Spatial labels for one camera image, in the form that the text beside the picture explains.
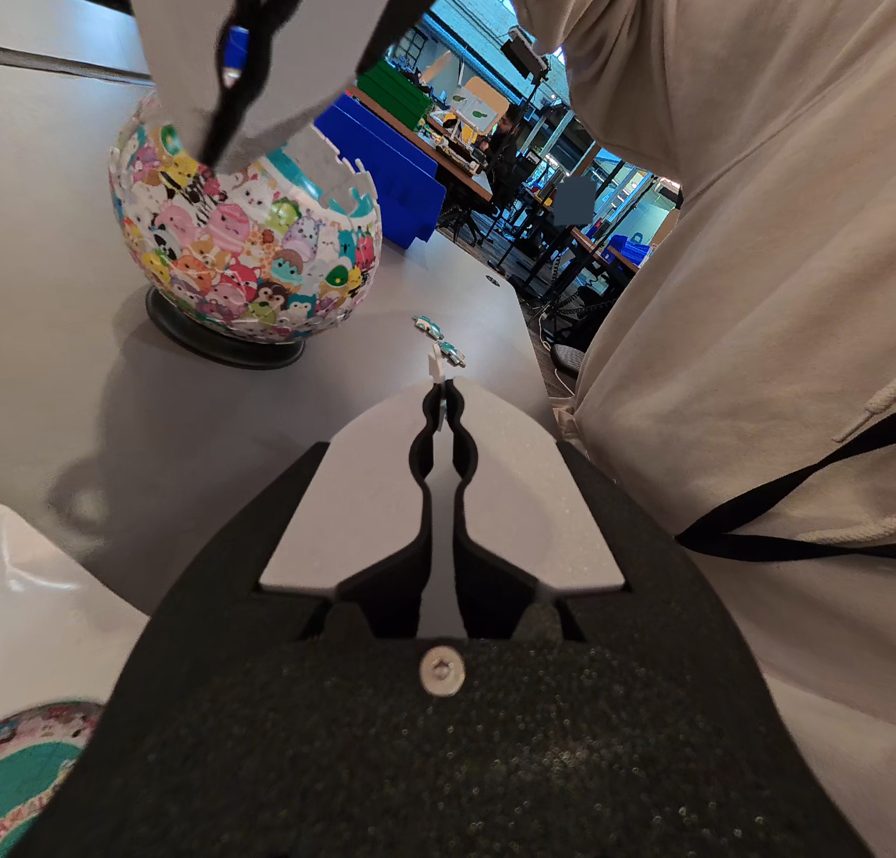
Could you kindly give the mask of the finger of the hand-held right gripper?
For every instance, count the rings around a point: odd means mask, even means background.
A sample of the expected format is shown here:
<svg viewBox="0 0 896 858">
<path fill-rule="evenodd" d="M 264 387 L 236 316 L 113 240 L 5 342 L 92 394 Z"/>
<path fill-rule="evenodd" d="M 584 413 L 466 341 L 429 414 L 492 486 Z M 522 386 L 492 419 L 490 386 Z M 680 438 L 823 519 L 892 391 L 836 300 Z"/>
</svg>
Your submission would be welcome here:
<svg viewBox="0 0 896 858">
<path fill-rule="evenodd" d="M 222 26 L 209 166 L 282 146 L 415 20 L 415 0 L 233 0 Z"/>
<path fill-rule="evenodd" d="M 220 98 L 218 42 L 235 0 L 130 0 L 161 108 L 196 160 Z"/>
</svg>

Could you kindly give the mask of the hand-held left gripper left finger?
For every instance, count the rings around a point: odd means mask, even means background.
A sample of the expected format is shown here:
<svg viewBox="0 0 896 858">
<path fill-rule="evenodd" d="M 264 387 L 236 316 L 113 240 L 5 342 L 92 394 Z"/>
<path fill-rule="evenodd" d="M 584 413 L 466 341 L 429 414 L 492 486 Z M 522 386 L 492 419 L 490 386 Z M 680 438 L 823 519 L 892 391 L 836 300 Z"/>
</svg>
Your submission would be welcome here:
<svg viewBox="0 0 896 858">
<path fill-rule="evenodd" d="M 442 389 L 417 382 L 347 424 L 259 579 L 261 590 L 360 607 L 377 638 L 414 638 L 432 569 L 433 435 Z"/>
</svg>

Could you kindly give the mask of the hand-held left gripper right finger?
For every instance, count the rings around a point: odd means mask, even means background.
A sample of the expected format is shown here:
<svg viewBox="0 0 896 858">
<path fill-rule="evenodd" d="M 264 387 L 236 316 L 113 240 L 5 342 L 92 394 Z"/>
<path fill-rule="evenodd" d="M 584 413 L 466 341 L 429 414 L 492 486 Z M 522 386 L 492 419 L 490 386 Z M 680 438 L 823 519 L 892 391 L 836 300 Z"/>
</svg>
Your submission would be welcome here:
<svg viewBox="0 0 896 858">
<path fill-rule="evenodd" d="M 520 409 L 445 384 L 454 436 L 454 580 L 471 638 L 509 638 L 530 606 L 615 594 L 625 580 L 561 452 Z"/>
</svg>

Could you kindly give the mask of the white edged puzzle piece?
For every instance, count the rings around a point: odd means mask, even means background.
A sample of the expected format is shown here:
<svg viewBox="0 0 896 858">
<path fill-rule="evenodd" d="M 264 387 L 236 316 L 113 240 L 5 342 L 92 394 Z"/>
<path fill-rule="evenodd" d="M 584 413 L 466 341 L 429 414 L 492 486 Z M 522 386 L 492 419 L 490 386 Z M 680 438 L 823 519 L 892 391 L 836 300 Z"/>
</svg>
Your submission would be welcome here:
<svg viewBox="0 0 896 858">
<path fill-rule="evenodd" d="M 439 343 L 433 343 L 428 354 L 428 369 L 433 385 L 438 392 L 438 421 L 436 430 L 441 431 L 444 418 L 446 415 L 446 398 L 445 398 L 445 365 L 443 361 L 442 350 Z"/>
</svg>

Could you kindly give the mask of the colourful puzzle ball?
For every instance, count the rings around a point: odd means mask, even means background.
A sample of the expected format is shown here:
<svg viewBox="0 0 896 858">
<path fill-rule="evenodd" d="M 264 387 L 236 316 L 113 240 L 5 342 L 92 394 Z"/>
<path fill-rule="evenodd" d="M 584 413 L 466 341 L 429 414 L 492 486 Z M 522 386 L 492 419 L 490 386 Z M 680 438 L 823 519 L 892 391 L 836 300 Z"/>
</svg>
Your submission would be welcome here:
<svg viewBox="0 0 896 858">
<path fill-rule="evenodd" d="M 360 159 L 314 125 L 231 174 L 184 148 L 156 92 L 108 158 L 114 211 L 134 262 L 183 316 L 252 344 L 340 326 L 382 257 L 382 213 Z"/>
</svg>

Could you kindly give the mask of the black ball stand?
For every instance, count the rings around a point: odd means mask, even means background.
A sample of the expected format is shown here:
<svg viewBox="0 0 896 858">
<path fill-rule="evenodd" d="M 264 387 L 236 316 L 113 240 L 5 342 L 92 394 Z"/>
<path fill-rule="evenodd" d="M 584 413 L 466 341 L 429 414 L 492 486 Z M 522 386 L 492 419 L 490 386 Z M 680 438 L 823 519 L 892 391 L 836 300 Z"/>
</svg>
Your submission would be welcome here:
<svg viewBox="0 0 896 858">
<path fill-rule="evenodd" d="M 169 340 L 188 352 L 231 368 L 274 371 L 289 367 L 305 353 L 304 342 L 257 343 L 221 334 L 177 309 L 150 286 L 144 304 L 149 319 Z"/>
</svg>

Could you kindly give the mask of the green plastic bin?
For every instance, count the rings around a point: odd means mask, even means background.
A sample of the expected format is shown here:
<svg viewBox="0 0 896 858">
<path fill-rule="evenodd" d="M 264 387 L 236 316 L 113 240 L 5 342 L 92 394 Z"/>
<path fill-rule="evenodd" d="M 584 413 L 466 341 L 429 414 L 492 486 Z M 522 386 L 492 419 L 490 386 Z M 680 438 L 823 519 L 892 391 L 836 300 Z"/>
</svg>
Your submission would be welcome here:
<svg viewBox="0 0 896 858">
<path fill-rule="evenodd" d="M 429 92 L 407 72 L 380 59 L 357 78 L 357 87 L 409 130 L 416 132 L 433 107 Z"/>
</svg>

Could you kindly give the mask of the black studio light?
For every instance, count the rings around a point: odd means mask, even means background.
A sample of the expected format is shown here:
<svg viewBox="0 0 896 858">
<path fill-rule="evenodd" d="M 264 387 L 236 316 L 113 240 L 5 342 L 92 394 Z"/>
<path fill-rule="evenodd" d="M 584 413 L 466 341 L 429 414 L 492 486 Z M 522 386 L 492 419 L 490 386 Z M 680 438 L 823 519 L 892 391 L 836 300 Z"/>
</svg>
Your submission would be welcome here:
<svg viewBox="0 0 896 858">
<path fill-rule="evenodd" d="M 533 82 L 546 79 L 550 63 L 535 51 L 533 41 L 519 25 L 509 28 L 501 52 L 523 79 L 532 78 Z"/>
</svg>

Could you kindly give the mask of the cardboard box figure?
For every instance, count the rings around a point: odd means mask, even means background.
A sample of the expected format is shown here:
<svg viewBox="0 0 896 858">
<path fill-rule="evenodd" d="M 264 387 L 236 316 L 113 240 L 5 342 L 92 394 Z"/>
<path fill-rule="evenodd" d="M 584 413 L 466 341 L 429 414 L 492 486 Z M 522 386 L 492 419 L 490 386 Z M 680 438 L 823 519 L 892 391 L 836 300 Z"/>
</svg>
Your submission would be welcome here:
<svg viewBox="0 0 896 858">
<path fill-rule="evenodd" d="M 478 76 L 448 90 L 446 101 L 462 125 L 478 136 L 490 134 L 510 106 L 506 96 Z"/>
</svg>

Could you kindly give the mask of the blue plastic bin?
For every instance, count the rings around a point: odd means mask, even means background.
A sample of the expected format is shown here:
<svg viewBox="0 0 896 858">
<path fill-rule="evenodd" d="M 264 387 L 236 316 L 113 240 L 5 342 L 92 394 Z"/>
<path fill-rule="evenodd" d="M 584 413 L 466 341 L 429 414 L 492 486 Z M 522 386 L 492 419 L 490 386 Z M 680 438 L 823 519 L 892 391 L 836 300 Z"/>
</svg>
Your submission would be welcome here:
<svg viewBox="0 0 896 858">
<path fill-rule="evenodd" d="M 384 237 L 403 249 L 427 242 L 446 195 L 437 162 L 350 95 L 340 96 L 315 126 L 343 158 L 361 161 L 371 174 Z"/>
</svg>

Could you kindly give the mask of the printed instruction sheet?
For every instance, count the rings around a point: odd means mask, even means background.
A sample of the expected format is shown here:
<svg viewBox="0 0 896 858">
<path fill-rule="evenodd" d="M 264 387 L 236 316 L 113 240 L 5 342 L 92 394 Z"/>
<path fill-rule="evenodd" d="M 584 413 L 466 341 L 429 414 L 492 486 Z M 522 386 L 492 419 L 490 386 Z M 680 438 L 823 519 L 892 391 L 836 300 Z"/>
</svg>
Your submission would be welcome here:
<svg viewBox="0 0 896 858">
<path fill-rule="evenodd" d="M 91 740 L 149 618 L 1 508 L 1 855 Z"/>
</svg>

